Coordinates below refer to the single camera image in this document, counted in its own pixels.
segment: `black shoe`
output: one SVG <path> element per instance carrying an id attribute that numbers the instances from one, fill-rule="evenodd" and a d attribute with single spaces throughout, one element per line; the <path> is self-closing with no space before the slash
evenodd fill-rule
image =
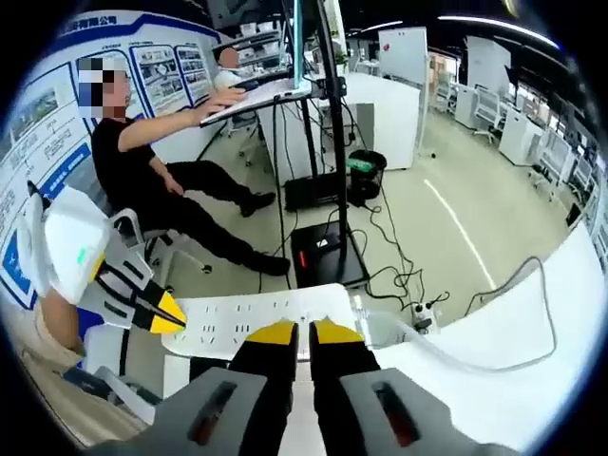
<path id="1" fill-rule="evenodd" d="M 250 217 L 257 209 L 270 206 L 275 202 L 276 195 L 274 193 L 261 193 L 253 195 L 250 200 L 240 206 L 240 214 L 244 217 Z"/>
<path id="2" fill-rule="evenodd" d="M 268 276 L 285 276 L 289 272 L 291 263 L 289 259 L 282 256 L 270 256 L 254 252 L 251 257 L 243 261 L 242 265 Z"/>

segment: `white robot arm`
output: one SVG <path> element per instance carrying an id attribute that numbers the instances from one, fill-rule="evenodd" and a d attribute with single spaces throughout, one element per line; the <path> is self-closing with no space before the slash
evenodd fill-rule
<path id="1" fill-rule="evenodd" d="M 66 186 L 51 203 L 33 183 L 28 190 L 25 214 L 17 221 L 17 252 L 38 295 L 53 288 L 69 303 L 124 328 L 172 333 L 185 326 L 173 297 L 86 194 Z M 122 293 L 110 286 L 117 282 Z"/>

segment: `trash bin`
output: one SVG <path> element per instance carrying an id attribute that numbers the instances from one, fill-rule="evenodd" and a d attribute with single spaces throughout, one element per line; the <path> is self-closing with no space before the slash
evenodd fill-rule
<path id="1" fill-rule="evenodd" d="M 380 194 L 382 177 L 387 167 L 384 155 L 372 150 L 355 150 L 349 155 L 347 165 L 351 170 L 349 201 L 362 206 L 365 200 L 376 198 Z"/>

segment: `black pants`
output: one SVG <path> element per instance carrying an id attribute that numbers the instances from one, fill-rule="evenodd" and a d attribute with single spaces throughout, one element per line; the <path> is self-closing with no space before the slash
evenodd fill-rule
<path id="1" fill-rule="evenodd" d="M 216 200 L 246 204 L 251 191 L 236 183 L 220 166 L 212 161 L 189 161 L 167 164 L 173 178 L 184 190 L 200 190 Z M 197 241 L 216 257 L 242 264 L 253 247 L 234 237 L 193 199 L 169 193 L 160 182 L 145 199 L 132 204 L 144 231 L 174 229 Z"/>

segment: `power strip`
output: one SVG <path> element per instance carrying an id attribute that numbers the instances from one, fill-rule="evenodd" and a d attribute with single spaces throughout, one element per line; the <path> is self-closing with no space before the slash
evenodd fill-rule
<path id="1" fill-rule="evenodd" d="M 412 324 L 414 329 L 420 334 L 439 333 L 439 325 L 437 324 L 435 308 L 430 302 L 426 302 L 425 304 L 416 304 L 414 306 Z"/>

